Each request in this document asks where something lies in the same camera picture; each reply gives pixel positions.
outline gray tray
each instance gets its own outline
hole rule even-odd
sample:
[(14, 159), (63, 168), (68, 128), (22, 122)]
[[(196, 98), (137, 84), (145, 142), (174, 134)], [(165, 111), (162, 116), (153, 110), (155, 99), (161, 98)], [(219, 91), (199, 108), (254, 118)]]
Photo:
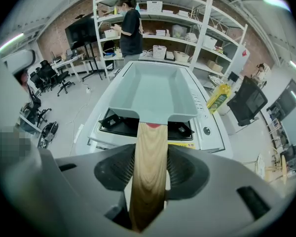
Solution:
[(133, 63), (113, 95), (109, 108), (140, 122), (187, 122), (197, 116), (192, 95), (179, 68)]

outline wooden handle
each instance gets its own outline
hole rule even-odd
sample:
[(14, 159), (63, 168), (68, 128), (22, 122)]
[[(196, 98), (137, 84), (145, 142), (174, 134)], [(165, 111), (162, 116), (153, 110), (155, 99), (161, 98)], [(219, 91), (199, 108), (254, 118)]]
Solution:
[(168, 126), (139, 123), (129, 215), (141, 232), (163, 210), (168, 153)]

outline tv screen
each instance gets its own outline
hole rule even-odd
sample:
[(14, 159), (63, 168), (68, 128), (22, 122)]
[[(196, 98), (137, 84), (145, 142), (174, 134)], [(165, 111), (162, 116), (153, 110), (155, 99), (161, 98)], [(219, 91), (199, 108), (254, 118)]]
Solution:
[(97, 41), (93, 13), (75, 21), (65, 31), (71, 50)]

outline yellow bottle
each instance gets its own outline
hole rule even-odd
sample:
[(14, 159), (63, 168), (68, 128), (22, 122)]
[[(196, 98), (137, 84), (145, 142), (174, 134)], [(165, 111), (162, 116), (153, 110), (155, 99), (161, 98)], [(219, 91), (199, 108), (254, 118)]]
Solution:
[(231, 87), (227, 84), (219, 85), (211, 98), (207, 101), (207, 108), (213, 114), (231, 95)]

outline white shelving unit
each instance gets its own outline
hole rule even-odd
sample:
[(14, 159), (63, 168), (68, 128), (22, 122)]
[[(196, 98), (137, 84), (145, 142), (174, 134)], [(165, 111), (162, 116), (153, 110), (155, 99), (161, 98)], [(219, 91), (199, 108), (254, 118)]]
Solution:
[[(94, 12), (94, 23), (95, 23), (95, 30), (96, 30), (96, 35), (98, 41), (98, 46), (99, 46), (99, 53), (100, 53), (100, 59), (101, 62), (103, 63), (103, 67), (106, 70), (107, 69), (105, 66), (105, 61), (109, 60), (121, 60), (122, 58), (104, 58), (103, 56), (103, 50), (101, 43), (105, 42), (107, 40), (117, 40), (120, 37), (115, 37), (115, 38), (100, 38), (100, 33), (99, 33), (99, 28), (102, 22), (109, 22), (109, 23), (117, 23), (121, 22), (123, 20), (123, 16), (121, 15), (109, 15), (105, 17), (100, 17), (97, 18), (97, 7), (98, 4), (104, 4), (109, 7), (114, 7), (115, 3), (117, 0), (93, 0), (93, 12)], [(232, 63), (234, 57), (227, 57), (224, 54), (221, 54), (215, 50), (206, 48), (202, 46), (203, 39), (205, 35), (210, 35), (218, 40), (225, 41), (231, 45), (234, 45), (235, 48), (237, 49), (240, 45), (242, 45), (242, 41), (244, 39), (244, 35), (247, 30), (247, 25), (241, 25), (239, 22), (237, 22), (235, 19), (233, 19), (231, 16), (228, 14), (224, 13), (220, 9), (212, 6), (212, 0), (136, 0), (137, 3), (146, 3), (147, 1), (162, 1), (163, 4), (168, 4), (168, 5), (173, 5), (173, 6), (178, 6), (180, 8), (188, 9), (191, 12), (193, 12), (193, 18), (187, 18), (187, 17), (182, 17), (176, 14), (171, 14), (171, 13), (165, 13), (165, 12), (147, 12), (147, 11), (141, 11), (140, 15), (142, 20), (151, 20), (151, 21), (166, 21), (166, 22), (172, 22), (175, 24), (180, 24), (180, 25), (185, 25), (188, 27), (196, 28), (199, 31), (199, 37), (197, 43), (192, 43), (190, 41), (186, 41), (184, 39), (177, 39), (173, 37), (164, 37), (164, 36), (156, 36), (156, 35), (143, 35), (144, 39), (159, 39), (159, 40), (168, 40), (168, 41), (175, 41), (175, 42), (180, 42), (184, 43), (187, 45), (188, 48), (190, 46), (194, 46), (194, 54), (193, 58), (191, 60), (191, 63), (184, 63), (184, 62), (178, 62), (178, 61), (168, 61), (168, 60), (162, 60), (162, 59), (154, 59), (152, 57), (141, 57), (140, 60), (152, 60), (152, 61), (162, 61), (162, 62), (167, 62), (167, 63), (175, 63), (175, 64), (180, 64), (183, 66), (189, 67), (191, 70), (194, 68), (196, 69), (201, 69), (204, 71), (207, 71), (209, 73), (218, 75), (218, 76), (224, 76), (228, 72), (230, 68), (230, 64)], [(203, 20), (199, 21), (198, 14), (201, 13), (203, 14)], [(243, 34), (240, 38), (239, 41), (232, 39), (229, 37), (226, 32), (221, 31), (222, 29), (228, 29), (230, 27), (237, 27), (243, 31)], [(207, 67), (206, 64), (203, 62), (198, 61), (198, 56), (201, 50), (206, 50), (208, 52), (211, 52), (217, 57), (221, 57), (225, 59), (227, 62), (229, 62), (229, 66), (226, 69), (226, 71), (223, 73), (218, 73), (216, 71), (213, 71), (209, 67)]]

